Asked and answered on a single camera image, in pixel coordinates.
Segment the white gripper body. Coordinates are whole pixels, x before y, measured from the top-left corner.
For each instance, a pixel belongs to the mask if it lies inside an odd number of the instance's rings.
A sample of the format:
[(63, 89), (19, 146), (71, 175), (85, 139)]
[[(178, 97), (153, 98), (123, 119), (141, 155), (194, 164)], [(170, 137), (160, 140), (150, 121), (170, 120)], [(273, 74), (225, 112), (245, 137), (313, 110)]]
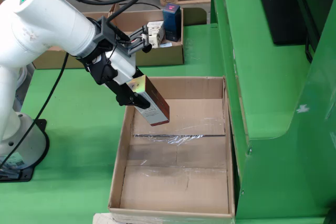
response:
[(111, 66), (118, 72), (118, 75), (113, 80), (118, 85), (123, 85), (133, 79), (136, 72), (135, 54), (128, 56), (120, 49), (116, 49), (109, 55)]

